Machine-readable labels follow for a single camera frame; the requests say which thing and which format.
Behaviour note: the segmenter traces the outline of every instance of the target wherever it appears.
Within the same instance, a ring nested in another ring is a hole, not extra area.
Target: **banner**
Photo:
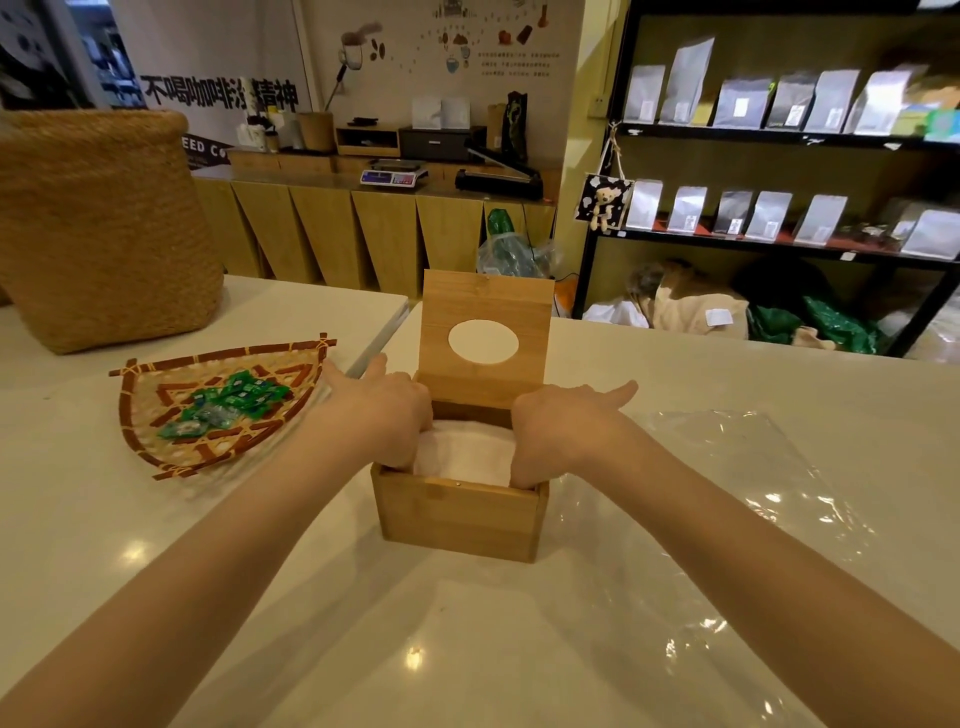
[[[250,78],[261,103],[310,111],[291,0],[111,0],[150,109],[186,116],[191,168],[228,163]]]

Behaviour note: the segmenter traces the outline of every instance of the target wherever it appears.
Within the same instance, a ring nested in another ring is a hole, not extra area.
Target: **digital scale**
[[[417,161],[401,159],[374,159],[369,169],[360,173],[360,183],[375,187],[414,189],[427,171]]]

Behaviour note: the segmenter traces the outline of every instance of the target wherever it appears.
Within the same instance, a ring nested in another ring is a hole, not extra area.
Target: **woven bamboo basket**
[[[56,353],[202,328],[223,268],[168,111],[0,112],[0,285]]]

